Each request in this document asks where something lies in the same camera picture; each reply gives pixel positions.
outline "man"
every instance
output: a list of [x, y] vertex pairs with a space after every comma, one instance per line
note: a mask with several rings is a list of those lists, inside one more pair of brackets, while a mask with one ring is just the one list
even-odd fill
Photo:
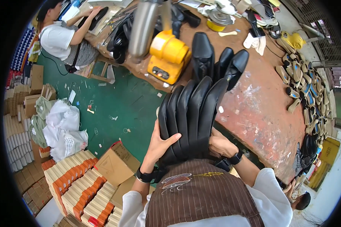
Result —
[[289, 226], [293, 211], [271, 168], [259, 170], [218, 130], [212, 129], [209, 148], [229, 157], [237, 178], [212, 165], [208, 159], [193, 159], [169, 166], [168, 173], [149, 193], [155, 163], [182, 135], [160, 138], [158, 120], [138, 180], [123, 196], [119, 227], [193, 226]]
[[292, 210], [304, 210], [308, 207], [310, 203], [310, 194], [306, 192], [303, 195], [298, 196], [293, 202], [292, 193], [293, 193], [295, 184], [296, 184], [296, 179], [293, 179], [292, 183], [290, 183], [288, 187], [283, 190], [283, 192], [285, 193], [289, 202], [291, 203]]
[[[92, 19], [99, 13], [102, 7], [94, 7], [80, 13], [74, 18], [64, 21], [57, 21], [61, 8], [62, 0], [47, 0], [40, 8], [37, 16], [40, 45], [49, 54], [59, 58], [67, 65], [72, 65], [77, 49], [80, 46], [76, 68], [80, 69], [95, 61], [99, 52], [84, 40], [85, 34], [90, 28]], [[74, 24], [82, 17], [88, 18], [81, 28]]]

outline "worn red workbench surface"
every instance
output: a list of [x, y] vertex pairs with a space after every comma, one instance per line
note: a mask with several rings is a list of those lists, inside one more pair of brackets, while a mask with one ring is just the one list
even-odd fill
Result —
[[[241, 30], [237, 35], [220, 37], [217, 32], [206, 26], [206, 18], [196, 9], [189, 8], [201, 17], [201, 24], [191, 28], [188, 24], [181, 27], [180, 40], [192, 47], [195, 32], [205, 32], [214, 46], [215, 61], [225, 47], [233, 48], [234, 52], [243, 49], [242, 43], [248, 34], [250, 25], [245, 18], [237, 18], [235, 24], [228, 25], [224, 32]], [[101, 54], [109, 57], [106, 46], [102, 45], [107, 38], [110, 28], [104, 28], [98, 35], [87, 33], [86, 39]], [[273, 41], [266, 37], [267, 46], [280, 57], [265, 48], [264, 55], [260, 56], [254, 48], [250, 48], [249, 62], [244, 74], [230, 92], [226, 93], [222, 101], [223, 113], [218, 113], [216, 120], [229, 130], [246, 147], [254, 152], [265, 166], [274, 169], [276, 176], [285, 184], [294, 177], [292, 164], [296, 154], [297, 143], [302, 142], [304, 136], [304, 120], [301, 107], [297, 107], [293, 114], [287, 112], [287, 106], [293, 99], [286, 95], [286, 87], [279, 75], [275, 72], [276, 65], [282, 65], [281, 51]], [[155, 88], [171, 91], [177, 85], [185, 85], [192, 76], [192, 66], [189, 65], [182, 77], [174, 86], [163, 87], [163, 82], [153, 76], [144, 76], [149, 62], [149, 56], [140, 64], [133, 64], [128, 57], [123, 64], [135, 76], [150, 82]]]

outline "metal window grille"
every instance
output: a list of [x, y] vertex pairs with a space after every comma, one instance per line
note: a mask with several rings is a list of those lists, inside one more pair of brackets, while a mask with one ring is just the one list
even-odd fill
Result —
[[317, 0], [281, 0], [296, 19], [323, 33], [324, 40], [313, 42], [323, 66], [341, 65], [341, 41], [331, 23], [315, 4]]

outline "hand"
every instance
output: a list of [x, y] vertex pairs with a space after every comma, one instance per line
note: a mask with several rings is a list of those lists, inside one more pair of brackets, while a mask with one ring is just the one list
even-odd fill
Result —
[[150, 171], [152, 171], [154, 164], [159, 160], [160, 157], [163, 156], [163, 154], [172, 144], [174, 144], [175, 142], [177, 142], [177, 140], [179, 140], [179, 138], [181, 138], [181, 136], [182, 135], [180, 133], [177, 133], [166, 140], [162, 140], [160, 138], [159, 122], [157, 119], [154, 124], [152, 138], [150, 139], [149, 148], [144, 157], [142, 167], [145, 166], [144, 169], [151, 168]]
[[88, 17], [94, 18], [100, 12], [100, 10], [102, 10], [103, 8], [104, 7], [100, 7], [100, 6], [94, 7]]
[[237, 146], [235, 146], [230, 140], [228, 140], [221, 132], [212, 127], [210, 137], [210, 150], [216, 152], [222, 156], [231, 158], [239, 152]]
[[81, 12], [80, 16], [81, 17], [88, 17], [88, 16], [90, 16], [92, 11], [93, 11], [93, 8], [92, 9], [88, 9], [88, 10], [86, 10], [84, 12]]

